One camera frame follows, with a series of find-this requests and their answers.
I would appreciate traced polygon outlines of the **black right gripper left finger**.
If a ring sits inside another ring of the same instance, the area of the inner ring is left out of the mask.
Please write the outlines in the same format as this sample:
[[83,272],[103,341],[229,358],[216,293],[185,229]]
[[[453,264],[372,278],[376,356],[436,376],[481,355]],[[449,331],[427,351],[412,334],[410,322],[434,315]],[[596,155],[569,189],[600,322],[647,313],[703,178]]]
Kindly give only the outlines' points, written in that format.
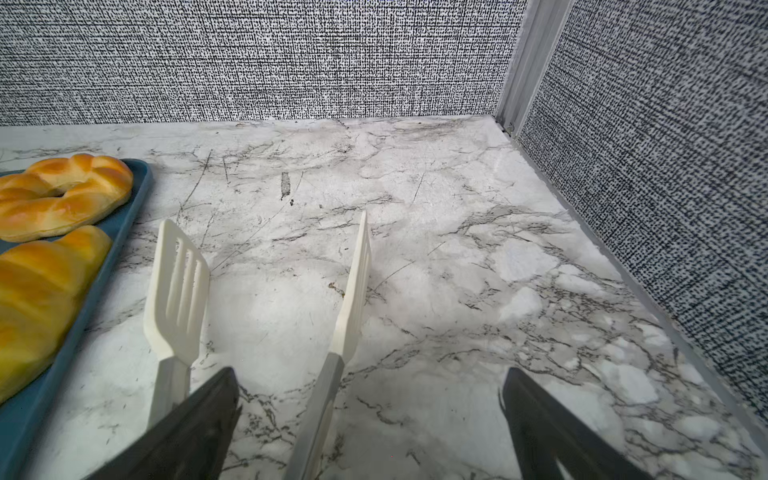
[[217,479],[241,408],[235,371],[225,367],[92,479]]

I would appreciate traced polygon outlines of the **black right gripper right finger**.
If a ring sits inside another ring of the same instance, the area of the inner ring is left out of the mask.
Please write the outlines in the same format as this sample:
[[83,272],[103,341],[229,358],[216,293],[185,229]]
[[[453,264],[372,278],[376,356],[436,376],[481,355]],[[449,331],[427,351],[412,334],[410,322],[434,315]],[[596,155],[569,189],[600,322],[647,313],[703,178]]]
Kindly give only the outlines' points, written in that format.
[[508,370],[499,402],[524,479],[647,479],[523,370]]

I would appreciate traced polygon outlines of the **long golden bread roll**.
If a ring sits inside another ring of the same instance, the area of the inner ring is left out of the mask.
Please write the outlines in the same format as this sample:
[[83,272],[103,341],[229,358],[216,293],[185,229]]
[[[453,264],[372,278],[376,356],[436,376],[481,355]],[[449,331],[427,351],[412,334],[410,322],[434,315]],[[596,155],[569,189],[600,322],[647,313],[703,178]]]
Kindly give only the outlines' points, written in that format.
[[1,401],[54,361],[112,246],[95,226],[1,254]]

